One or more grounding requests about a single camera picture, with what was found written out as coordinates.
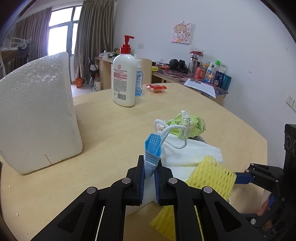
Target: paper sheet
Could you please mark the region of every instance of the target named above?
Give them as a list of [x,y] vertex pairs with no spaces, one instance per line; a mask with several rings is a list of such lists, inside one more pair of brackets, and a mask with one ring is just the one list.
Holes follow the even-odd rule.
[[206,94],[214,97],[216,99],[216,95],[215,95],[215,89],[213,86],[211,85],[207,85],[205,83],[201,83],[201,82],[196,82],[194,80],[191,79],[187,79],[187,81],[184,84],[185,86],[194,88],[196,90],[205,92]]

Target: white foam box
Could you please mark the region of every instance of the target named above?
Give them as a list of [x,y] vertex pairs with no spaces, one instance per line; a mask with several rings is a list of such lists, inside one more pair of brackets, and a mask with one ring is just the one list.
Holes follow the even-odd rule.
[[29,62],[0,80],[0,155],[29,173],[82,151],[68,53]]

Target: floor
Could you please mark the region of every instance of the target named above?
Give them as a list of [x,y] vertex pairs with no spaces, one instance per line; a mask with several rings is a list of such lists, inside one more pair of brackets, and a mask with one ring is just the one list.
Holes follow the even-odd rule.
[[71,89],[73,97],[91,93],[90,86],[85,84],[83,84],[81,88],[76,88],[76,85],[71,85]]

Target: green plastic bag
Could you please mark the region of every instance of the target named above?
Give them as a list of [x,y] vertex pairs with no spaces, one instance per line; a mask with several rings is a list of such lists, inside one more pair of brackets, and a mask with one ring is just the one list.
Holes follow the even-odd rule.
[[[178,114],[172,120],[165,120],[167,125],[184,125],[187,127],[187,138],[199,136],[201,133],[205,131],[205,121],[196,116],[190,115],[187,111],[182,110],[180,114]],[[170,131],[171,134],[178,136],[179,138],[183,138],[184,131],[179,128],[175,128]]]

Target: window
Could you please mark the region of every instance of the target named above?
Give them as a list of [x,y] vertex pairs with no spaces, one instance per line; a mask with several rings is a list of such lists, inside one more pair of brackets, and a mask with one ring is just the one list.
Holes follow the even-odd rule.
[[53,11],[49,20],[48,55],[75,52],[77,27],[82,6]]

